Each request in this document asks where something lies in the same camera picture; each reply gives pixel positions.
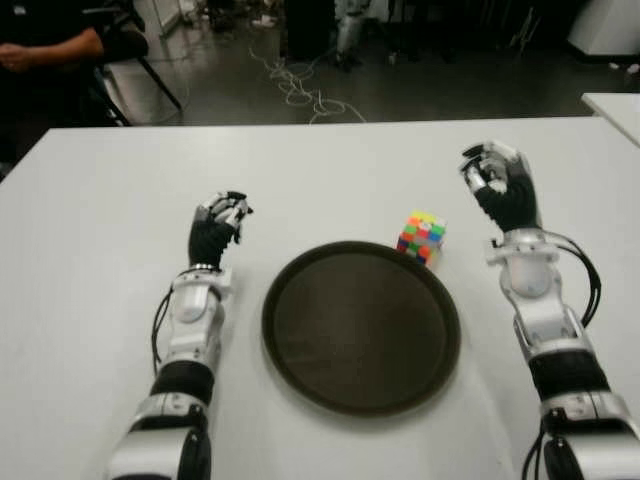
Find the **gray floor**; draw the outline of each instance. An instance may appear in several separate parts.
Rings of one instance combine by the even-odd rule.
[[[185,108],[177,112],[139,65],[113,65],[112,96],[133,123],[288,124],[313,117],[312,105],[287,105],[278,81],[250,56],[251,48],[273,65],[277,32],[255,31],[243,20],[233,35],[214,35],[202,22],[180,25],[163,40],[148,0],[138,6],[148,20],[149,59]],[[379,40],[366,39],[361,67],[347,74],[320,61],[304,88],[348,102],[370,122],[589,115],[580,101],[583,92],[640,91],[640,75],[582,64],[564,51],[529,50],[517,58],[511,51],[462,49],[452,64],[427,51],[418,63],[400,58],[395,66],[387,55]],[[318,118],[318,123],[355,121],[348,109]]]

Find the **dark brown tray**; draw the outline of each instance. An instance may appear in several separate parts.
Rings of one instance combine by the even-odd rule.
[[[442,283],[414,259],[366,242],[324,245],[289,263],[265,300],[262,334],[296,390],[360,416],[425,401],[460,350],[458,315]]]

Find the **black sleeve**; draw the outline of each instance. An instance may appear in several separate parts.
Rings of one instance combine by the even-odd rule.
[[[85,0],[44,0],[39,12],[40,32],[46,35],[49,44],[64,42],[73,38],[91,25],[83,10],[87,8]]]

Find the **white table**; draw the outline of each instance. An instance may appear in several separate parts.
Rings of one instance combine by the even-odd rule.
[[[237,291],[212,407],[214,478],[515,478],[538,400],[483,259],[497,229],[457,173],[460,152],[488,138],[527,153],[546,226],[599,267],[592,339],[640,415],[640,162],[600,118],[52,131],[0,185],[0,476],[100,478],[152,382],[151,320],[185,266],[194,207],[235,188],[256,214],[225,257]],[[456,373],[399,417],[315,407],[263,353],[270,282],[318,244],[393,244],[414,208],[450,222],[436,273],[461,317]],[[561,267],[581,311],[586,275],[573,260]]]
[[[640,94],[585,93],[582,101],[640,147]]]

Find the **colorful cube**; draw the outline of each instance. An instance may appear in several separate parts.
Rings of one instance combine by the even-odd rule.
[[[400,234],[396,250],[424,265],[432,264],[442,246],[446,227],[445,220],[416,210]]]

